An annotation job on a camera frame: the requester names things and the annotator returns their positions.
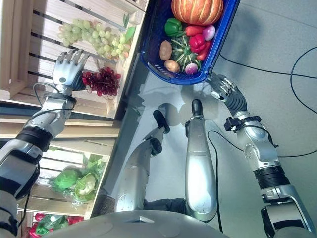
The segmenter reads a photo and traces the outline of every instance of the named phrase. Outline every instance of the carrot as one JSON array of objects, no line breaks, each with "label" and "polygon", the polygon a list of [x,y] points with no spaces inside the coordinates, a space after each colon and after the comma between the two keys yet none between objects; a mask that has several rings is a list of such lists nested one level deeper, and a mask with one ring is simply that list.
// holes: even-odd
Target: carrot
[{"label": "carrot", "polygon": [[204,30],[203,26],[188,26],[185,29],[187,36],[196,36],[197,34],[202,34]]}]

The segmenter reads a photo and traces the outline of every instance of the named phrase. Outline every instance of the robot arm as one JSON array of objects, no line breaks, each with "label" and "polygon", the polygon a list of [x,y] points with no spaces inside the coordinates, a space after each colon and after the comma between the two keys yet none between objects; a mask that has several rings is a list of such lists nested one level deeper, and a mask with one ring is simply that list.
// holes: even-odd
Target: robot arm
[{"label": "robot arm", "polygon": [[284,175],[275,145],[261,125],[261,118],[250,115],[244,96],[225,76],[212,73],[207,82],[212,87],[211,94],[223,101],[232,114],[233,118],[227,118],[224,127],[237,133],[245,158],[259,182],[262,199],[270,204],[261,210],[267,236],[274,236],[284,227],[301,227],[316,233],[295,187]]},{"label": "robot arm", "polygon": [[58,93],[47,93],[42,109],[0,151],[0,237],[17,235],[16,201],[26,196],[39,176],[39,161],[50,142],[64,130],[76,100],[72,91],[85,88],[81,74],[88,55],[82,50],[57,58],[53,83]]}]

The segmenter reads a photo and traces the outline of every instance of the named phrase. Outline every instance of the red bell pepper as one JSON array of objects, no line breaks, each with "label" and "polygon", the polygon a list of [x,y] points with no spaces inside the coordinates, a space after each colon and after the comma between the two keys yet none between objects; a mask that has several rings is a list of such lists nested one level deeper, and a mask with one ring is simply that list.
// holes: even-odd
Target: red bell pepper
[{"label": "red bell pepper", "polygon": [[202,34],[204,29],[203,26],[188,26],[185,32],[187,36],[196,36],[197,34]]},{"label": "red bell pepper", "polygon": [[190,49],[195,52],[199,53],[206,47],[205,39],[202,34],[197,34],[195,36],[191,36],[189,38],[189,46]]},{"label": "red bell pepper", "polygon": [[210,46],[211,46],[211,41],[206,41],[206,47],[197,55],[198,60],[203,61],[206,58]]}]

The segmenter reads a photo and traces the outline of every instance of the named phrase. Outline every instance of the green bell pepper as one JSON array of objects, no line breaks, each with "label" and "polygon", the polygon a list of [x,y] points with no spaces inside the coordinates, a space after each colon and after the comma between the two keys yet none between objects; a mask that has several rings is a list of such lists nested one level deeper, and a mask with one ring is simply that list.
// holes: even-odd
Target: green bell pepper
[{"label": "green bell pepper", "polygon": [[182,36],[184,35],[182,23],[176,18],[169,18],[165,23],[165,33],[168,36]]}]

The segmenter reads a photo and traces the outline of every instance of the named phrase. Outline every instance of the pumpkin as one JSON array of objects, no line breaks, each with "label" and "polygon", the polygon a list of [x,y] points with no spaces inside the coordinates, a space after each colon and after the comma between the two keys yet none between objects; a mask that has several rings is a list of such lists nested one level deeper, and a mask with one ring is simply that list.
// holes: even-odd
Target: pumpkin
[{"label": "pumpkin", "polygon": [[189,37],[186,35],[180,37],[172,37],[171,44],[173,47],[171,59],[177,62],[182,72],[190,63],[198,64],[196,60],[197,54],[190,50]]},{"label": "pumpkin", "polygon": [[192,25],[212,25],[219,20],[222,10],[222,0],[172,0],[174,16]]}]

